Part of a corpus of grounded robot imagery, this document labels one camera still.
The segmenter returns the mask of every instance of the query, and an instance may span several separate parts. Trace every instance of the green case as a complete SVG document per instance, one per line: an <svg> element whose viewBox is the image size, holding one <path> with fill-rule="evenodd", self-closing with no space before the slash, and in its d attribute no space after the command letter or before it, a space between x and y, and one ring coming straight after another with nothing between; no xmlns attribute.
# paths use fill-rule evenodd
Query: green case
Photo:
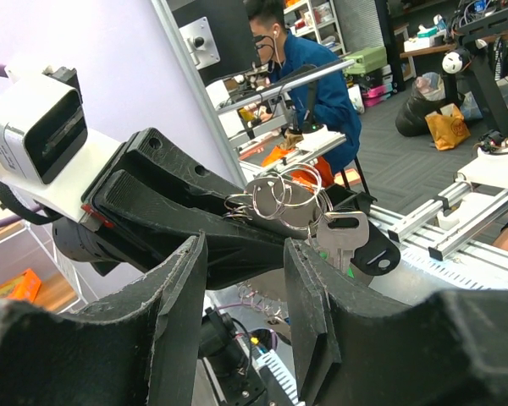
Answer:
<svg viewBox="0 0 508 406"><path fill-rule="evenodd" d="M345 60L356 61L345 71L347 74L368 74L386 66L388 55L386 47L369 47L347 55Z"/></svg>

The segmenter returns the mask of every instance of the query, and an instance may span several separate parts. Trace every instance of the blue jacket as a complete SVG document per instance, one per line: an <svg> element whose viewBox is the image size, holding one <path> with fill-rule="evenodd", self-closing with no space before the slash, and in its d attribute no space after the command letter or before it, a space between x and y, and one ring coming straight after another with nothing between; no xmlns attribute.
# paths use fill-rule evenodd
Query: blue jacket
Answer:
<svg viewBox="0 0 508 406"><path fill-rule="evenodd" d="M284 44L284 53L286 59L282 69L275 64L273 72L269 75L273 83L305 64L322 66L338 59L327 47L290 33ZM307 91L307 86L304 85L289 92L300 126L306 113ZM359 134L362 132L362 123L348 96L348 88L342 72L329 74L318 81L314 117L318 123L327 125L330 131L338 131L346 135L344 144L323 156L335 174L356 157L359 150Z"/></svg>

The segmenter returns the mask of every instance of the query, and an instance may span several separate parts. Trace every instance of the black hair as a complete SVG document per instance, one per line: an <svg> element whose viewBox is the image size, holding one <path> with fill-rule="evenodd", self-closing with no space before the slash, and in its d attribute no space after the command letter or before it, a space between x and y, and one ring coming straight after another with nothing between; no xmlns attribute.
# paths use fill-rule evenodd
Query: black hair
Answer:
<svg viewBox="0 0 508 406"><path fill-rule="evenodd" d="M279 23L285 28L284 0L245 0L248 19L259 19L263 25Z"/></svg>

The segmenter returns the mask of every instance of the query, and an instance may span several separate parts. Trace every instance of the brown paper bag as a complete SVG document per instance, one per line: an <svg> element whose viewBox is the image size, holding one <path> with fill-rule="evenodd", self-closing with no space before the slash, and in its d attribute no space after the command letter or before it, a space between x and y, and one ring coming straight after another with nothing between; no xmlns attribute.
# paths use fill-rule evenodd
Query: brown paper bag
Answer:
<svg viewBox="0 0 508 406"><path fill-rule="evenodd" d="M461 110L455 104L428 114L425 121L439 151L452 150L471 135Z"/></svg>

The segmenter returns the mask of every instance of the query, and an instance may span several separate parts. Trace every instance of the monitor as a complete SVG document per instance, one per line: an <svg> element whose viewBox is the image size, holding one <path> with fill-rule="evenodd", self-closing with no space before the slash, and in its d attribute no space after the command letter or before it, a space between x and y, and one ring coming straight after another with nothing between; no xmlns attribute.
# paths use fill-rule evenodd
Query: monitor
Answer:
<svg viewBox="0 0 508 406"><path fill-rule="evenodd" d="M205 86L260 66L242 0L169 0Z"/></svg>

